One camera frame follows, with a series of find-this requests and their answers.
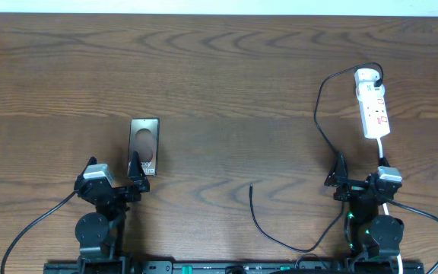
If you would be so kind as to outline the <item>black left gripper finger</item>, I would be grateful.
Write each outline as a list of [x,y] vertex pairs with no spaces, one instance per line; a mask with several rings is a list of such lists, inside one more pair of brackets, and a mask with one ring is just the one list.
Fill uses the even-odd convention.
[[140,193],[150,191],[150,183],[142,168],[137,151],[132,152],[132,157],[129,161],[128,178],[133,182],[133,185],[138,188]]
[[91,156],[89,161],[86,164],[86,167],[83,170],[83,173],[85,173],[85,171],[87,170],[87,168],[91,165],[95,165],[97,163],[97,159],[94,156]]

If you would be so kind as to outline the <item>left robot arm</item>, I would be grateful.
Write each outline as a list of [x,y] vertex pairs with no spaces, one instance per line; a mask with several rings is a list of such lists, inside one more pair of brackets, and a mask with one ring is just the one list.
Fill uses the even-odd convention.
[[150,184],[141,166],[138,152],[132,152],[128,186],[113,186],[113,175],[107,164],[95,157],[78,175],[76,195],[95,206],[95,211],[81,217],[75,225],[80,244],[79,273],[137,273],[141,267],[131,255],[123,252],[126,212],[129,204],[141,200]]

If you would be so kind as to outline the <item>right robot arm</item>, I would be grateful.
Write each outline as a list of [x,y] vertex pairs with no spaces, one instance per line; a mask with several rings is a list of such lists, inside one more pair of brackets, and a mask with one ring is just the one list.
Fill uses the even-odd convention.
[[365,180],[348,177],[343,154],[338,152],[324,184],[336,188],[333,198],[346,202],[344,235],[351,245],[351,256],[345,260],[350,272],[397,273],[400,267],[393,260],[400,254],[405,225],[399,218],[379,213],[402,187],[398,169],[390,167],[385,158],[379,160],[376,172]]

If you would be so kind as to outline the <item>white USB charger plug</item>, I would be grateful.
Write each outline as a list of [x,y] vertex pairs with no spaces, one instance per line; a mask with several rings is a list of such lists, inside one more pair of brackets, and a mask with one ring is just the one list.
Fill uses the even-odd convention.
[[358,86],[362,82],[377,82],[380,74],[377,70],[371,68],[359,68],[354,73],[355,83]]

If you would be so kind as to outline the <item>white power strip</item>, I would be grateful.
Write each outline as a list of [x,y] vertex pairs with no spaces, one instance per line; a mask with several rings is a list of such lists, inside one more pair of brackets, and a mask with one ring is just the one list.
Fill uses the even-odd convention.
[[388,135],[390,126],[384,86],[375,87],[374,82],[362,81],[356,88],[356,95],[360,106],[364,137],[380,139]]

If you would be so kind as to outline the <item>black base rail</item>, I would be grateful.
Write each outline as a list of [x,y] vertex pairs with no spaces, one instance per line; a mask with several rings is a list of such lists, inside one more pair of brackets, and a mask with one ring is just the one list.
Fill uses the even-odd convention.
[[301,260],[289,262],[233,262],[233,263],[194,263],[170,261],[144,261],[124,266],[115,263],[47,263],[44,274],[50,273],[132,273],[132,274],[226,274],[226,273],[397,273],[397,263],[358,263],[355,269],[340,262],[320,260]]

